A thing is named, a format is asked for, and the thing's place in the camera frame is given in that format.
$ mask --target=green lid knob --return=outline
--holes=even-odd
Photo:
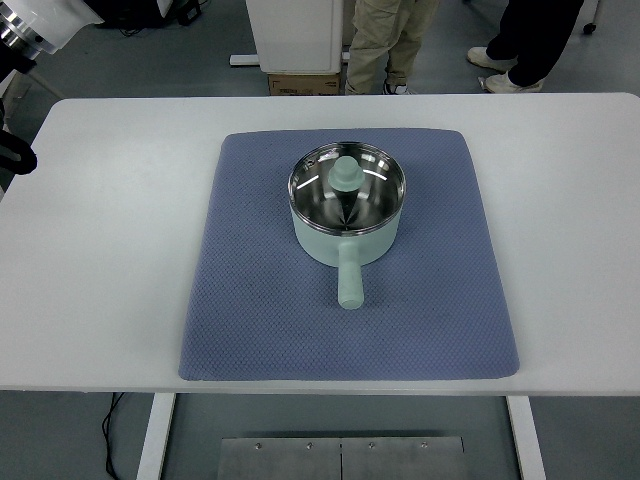
[[[339,192],[353,192],[363,183],[364,172],[353,157],[340,157],[329,171],[329,185]]]

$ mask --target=shoe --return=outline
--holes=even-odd
[[[491,93],[537,93],[542,90],[544,78],[528,87],[521,87],[509,80],[509,74],[493,75],[485,80],[484,87]]]
[[[387,82],[384,82],[384,87],[382,87],[383,95],[415,95],[416,92],[409,90],[409,87],[406,85],[389,85]]]
[[[501,73],[508,72],[518,63],[517,58],[510,60],[494,60],[487,55],[487,47],[473,47],[467,52],[467,60],[483,68],[492,68]]]

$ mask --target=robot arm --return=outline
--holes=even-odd
[[[99,0],[0,1],[0,81],[13,70],[29,72],[40,52],[55,53],[82,27],[101,23],[103,19],[94,11],[100,9],[100,4]],[[35,154],[26,142],[3,131],[0,145],[20,157],[16,161],[0,155],[0,167],[16,174],[30,173],[36,168]]]
[[[55,53],[82,27],[102,21],[83,0],[1,1],[2,74],[10,67],[18,71],[31,68],[41,51]]]

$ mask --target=blue mat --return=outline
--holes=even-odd
[[[300,247],[287,181],[314,148],[375,145],[403,168],[395,243],[343,310],[338,270]],[[255,132],[220,152],[188,309],[186,380],[446,380],[519,368],[471,156],[430,129]]]

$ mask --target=saucepan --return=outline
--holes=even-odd
[[[406,183],[400,165],[377,147],[337,142],[302,157],[289,177],[296,237],[315,260],[338,268],[338,303],[364,302],[361,267],[393,244]]]

